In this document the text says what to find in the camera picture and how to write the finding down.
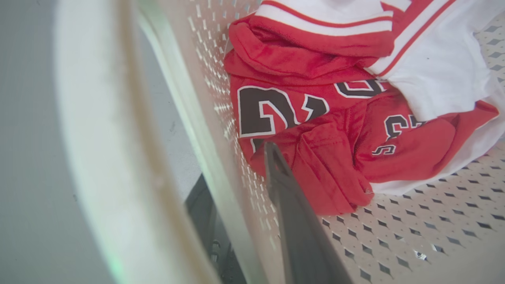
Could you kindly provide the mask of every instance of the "laundry basket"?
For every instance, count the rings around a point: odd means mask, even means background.
[[[249,283],[284,283],[278,219],[238,144],[223,58],[229,24],[261,0],[138,0],[138,18],[174,97]],[[476,34],[505,86],[505,16]],[[505,143],[403,196],[321,216],[355,283],[503,283]]]

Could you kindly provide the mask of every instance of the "red stripe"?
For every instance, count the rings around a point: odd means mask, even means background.
[[[283,4],[280,4],[278,2],[275,2],[275,1],[263,1],[261,3],[261,5],[270,5],[270,6],[274,6],[274,7],[277,7],[279,9],[282,9],[302,20],[305,20],[307,22],[311,22],[313,24],[316,24],[316,25],[320,25],[320,26],[325,26],[325,27],[332,27],[332,28],[348,28],[348,27],[355,27],[355,26],[360,26],[360,25],[364,25],[364,24],[369,24],[369,23],[375,23],[375,22],[380,22],[380,21],[391,21],[392,20],[392,16],[381,16],[381,17],[377,17],[377,18],[373,18],[373,19],[368,19],[368,20],[363,20],[363,21],[359,21],[359,22],[353,22],[353,23],[347,23],[347,24],[335,24],[335,23],[328,23],[328,22],[325,22],[325,21],[320,21],[320,20],[317,20],[317,19],[314,19],[314,18],[311,18],[309,16],[306,16],[302,13],[299,13],[298,11],[296,10],[293,10],[291,9],[290,7],[288,6],[285,6]]]
[[[394,60],[389,64],[389,66],[384,69],[378,76],[382,77],[387,74],[393,67],[398,63],[400,58],[404,55],[404,53],[410,48],[410,46],[417,40],[417,38],[442,14],[449,6],[451,6],[456,0],[449,0],[445,3],[438,11],[431,16],[431,18],[423,25],[421,29],[419,29],[416,34],[403,46],[398,55],[394,58]]]

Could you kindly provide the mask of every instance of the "perforated basket wall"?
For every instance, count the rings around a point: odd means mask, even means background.
[[[226,143],[221,146],[236,158],[233,162],[240,176],[228,178],[238,179],[243,186],[237,190],[246,201],[241,205],[242,213],[254,248],[269,282],[283,283],[276,210],[268,199],[264,179],[250,169],[241,154],[229,78],[223,69],[229,24],[253,12],[260,2],[186,0],[185,10],[180,11],[186,14],[186,21],[176,24],[189,26],[192,32],[194,49],[183,52],[199,60],[200,69],[192,72],[202,73],[205,96],[213,102],[202,107],[214,110],[222,127],[219,135],[225,138],[219,143]],[[489,67],[505,86],[505,17],[493,20],[476,37]],[[505,144],[498,143],[451,176],[403,196],[377,195],[356,213],[322,216],[321,223],[354,282],[423,282],[430,275],[440,278],[445,272],[449,278],[456,277],[458,269],[459,275],[466,277],[468,265],[475,269],[472,274],[482,272],[489,263],[486,254],[493,246],[503,245],[504,205]]]

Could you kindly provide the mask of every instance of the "gray wall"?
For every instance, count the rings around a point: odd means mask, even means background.
[[[113,283],[79,208],[58,124],[53,0],[0,0],[0,283]],[[185,198],[200,171],[154,57],[155,116]]]

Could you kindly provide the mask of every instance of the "jersey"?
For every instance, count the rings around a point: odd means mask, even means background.
[[[366,205],[372,192],[403,194],[484,154],[505,131],[503,116],[495,118],[505,111],[496,84],[474,94],[491,94],[485,99],[491,106],[473,100],[473,111],[425,121],[411,111],[409,96],[376,79],[380,60],[406,62],[395,51],[398,39],[435,2],[263,1],[232,23],[233,50],[224,67],[231,74],[239,143],[253,169],[264,174],[262,143],[274,141],[315,211],[339,214]],[[360,6],[367,8],[361,12]],[[420,95],[446,94],[450,90]],[[389,115],[375,117],[381,108]]]
[[[251,68],[229,72],[282,85],[387,79],[431,120],[492,93],[473,32],[503,11],[503,0],[263,1],[230,26],[227,60]]]
[[[397,89],[380,80],[283,87],[231,77],[239,144],[265,175],[263,143],[275,142],[320,215],[353,212],[370,182],[436,175],[473,131],[498,115],[475,110],[418,121]]]
[[[412,1],[393,24],[392,53],[359,65],[397,87],[420,120],[470,111],[496,80],[473,33],[503,11],[503,0]]]

